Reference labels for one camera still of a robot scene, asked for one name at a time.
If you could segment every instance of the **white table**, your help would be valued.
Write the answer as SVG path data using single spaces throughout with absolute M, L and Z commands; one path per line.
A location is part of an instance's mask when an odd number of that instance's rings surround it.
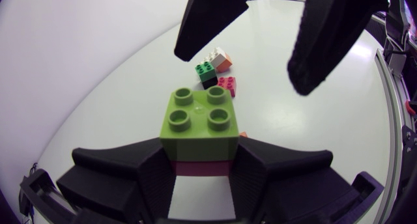
M 330 150 L 332 168 L 347 182 L 367 171 L 385 185 L 390 125 L 374 61 L 378 42 L 364 31 L 326 81 L 300 96 L 289 81 L 287 61 L 304 4 L 262 0 L 248 5 L 190 63 L 173 54 L 176 26 L 121 64 L 68 117 L 39 166 L 56 181 L 73 166 L 74 148 L 113 148 L 158 137 L 170 93 L 179 87 L 202 89 L 194 66 L 220 46 L 233 61 L 231 71 L 219 76 L 237 79 L 233 104 L 240 131 L 295 150 Z M 381 197 L 360 222 L 371 223 L 380 203 Z M 170 217 L 234 217 L 227 177 L 178 176 L 172 204 L 180 205 Z M 39 215 L 36 223 L 42 223 Z

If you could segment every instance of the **green duplo brick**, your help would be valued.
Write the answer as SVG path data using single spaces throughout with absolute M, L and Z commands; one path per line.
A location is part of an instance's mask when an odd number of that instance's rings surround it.
M 171 94 L 160 134 L 170 160 L 232 160 L 238 137 L 231 95 L 222 87 Z
M 216 77 L 216 71 L 214 67 L 209 62 L 204 62 L 204 64 L 199 64 L 195 67 L 195 71 L 200 77 L 201 82 L 207 81 Z

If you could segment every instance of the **red part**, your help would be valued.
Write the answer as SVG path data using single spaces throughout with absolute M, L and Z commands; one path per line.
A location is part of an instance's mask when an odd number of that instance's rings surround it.
M 405 102 L 405 108 L 407 108 L 407 111 L 410 113 L 410 115 L 415 116 L 416 112 L 413 110 L 413 108 L 411 108 L 408 100 Z
M 171 161 L 171 166 L 178 176 L 229 176 L 233 160 L 185 162 Z
M 218 86 L 225 88 L 230 91 L 232 97 L 236 95 L 236 78 L 234 77 L 221 77 L 217 82 Z

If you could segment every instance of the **white tabletop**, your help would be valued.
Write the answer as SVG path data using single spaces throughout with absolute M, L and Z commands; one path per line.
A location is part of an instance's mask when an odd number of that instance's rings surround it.
M 68 117 L 39 166 L 56 181 L 73 166 L 74 148 L 113 148 L 158 137 L 170 93 L 179 87 L 202 89 L 194 66 L 220 46 L 233 61 L 230 72 L 219 76 L 236 77 L 233 104 L 240 131 L 295 150 L 330 150 L 332 168 L 348 183 L 367 171 L 385 185 L 390 127 L 374 61 L 378 42 L 364 31 L 326 81 L 300 96 L 289 81 L 287 61 L 304 4 L 262 0 L 248 5 L 189 63 L 174 56 L 176 26 L 121 64 Z M 360 222 L 371 223 L 380 203 L 381 197 Z M 180 205 L 170 217 L 234 218 L 227 177 L 178 176 L 172 204 Z M 36 219 L 42 223 L 39 215 Z

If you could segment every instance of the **lego duplo brick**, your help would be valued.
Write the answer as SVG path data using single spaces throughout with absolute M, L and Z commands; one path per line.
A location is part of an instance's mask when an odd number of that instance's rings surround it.
M 218 86 L 230 91 L 232 97 L 236 95 L 236 78 L 234 77 L 221 77 L 217 83 Z
M 210 64 L 216 69 L 217 72 L 224 72 L 232 65 L 230 56 L 222 49 L 215 48 L 208 57 L 205 57 L 201 64 L 204 62 L 210 62 Z
M 181 88 L 171 94 L 160 134 L 170 160 L 232 160 L 238 137 L 231 96 L 225 89 Z
M 214 78 L 209 79 L 207 81 L 201 82 L 201 84 L 203 85 L 203 88 L 205 90 L 207 90 L 208 88 L 217 85 L 218 84 L 218 79 L 217 79 L 217 77 L 214 77 Z
M 216 77 L 216 71 L 214 67 L 209 62 L 204 62 L 195 67 L 195 71 L 200 77 L 201 82 L 207 81 Z
M 171 161 L 177 176 L 229 176 L 233 161 Z

